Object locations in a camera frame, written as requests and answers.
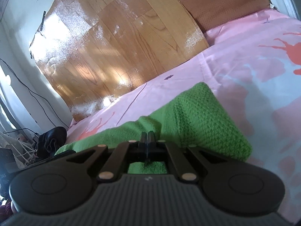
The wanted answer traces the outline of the green knit cloth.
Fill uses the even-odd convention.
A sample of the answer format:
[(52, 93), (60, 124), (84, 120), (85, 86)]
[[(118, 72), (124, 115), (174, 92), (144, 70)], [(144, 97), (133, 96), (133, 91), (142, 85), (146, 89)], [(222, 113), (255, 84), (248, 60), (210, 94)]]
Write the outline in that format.
[(115, 148), (149, 131), (181, 148), (201, 146), (238, 161), (246, 161), (252, 153), (252, 146), (205, 83), (197, 83), (148, 116), (66, 144), (56, 153), (81, 152), (98, 144)]

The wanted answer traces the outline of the dark navy clothes pile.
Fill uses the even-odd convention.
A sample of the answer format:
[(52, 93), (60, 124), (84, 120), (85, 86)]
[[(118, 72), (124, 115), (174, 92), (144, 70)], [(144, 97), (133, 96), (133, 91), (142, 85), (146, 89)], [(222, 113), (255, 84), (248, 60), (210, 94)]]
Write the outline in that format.
[(65, 145), (67, 131), (64, 127), (55, 127), (38, 138), (36, 156), (38, 159), (47, 159), (55, 155), (58, 149)]

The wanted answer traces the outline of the pink printed bed sheet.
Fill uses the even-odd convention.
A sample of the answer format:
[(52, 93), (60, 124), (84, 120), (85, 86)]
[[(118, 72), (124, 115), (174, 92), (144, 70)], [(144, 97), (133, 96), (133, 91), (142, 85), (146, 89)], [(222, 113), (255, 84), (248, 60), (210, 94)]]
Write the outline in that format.
[(186, 63), (72, 122), (66, 144), (136, 121), (205, 83), (252, 146), (245, 161), (285, 185), (279, 213), (300, 220), (300, 21), (267, 9), (207, 32), (211, 46)]

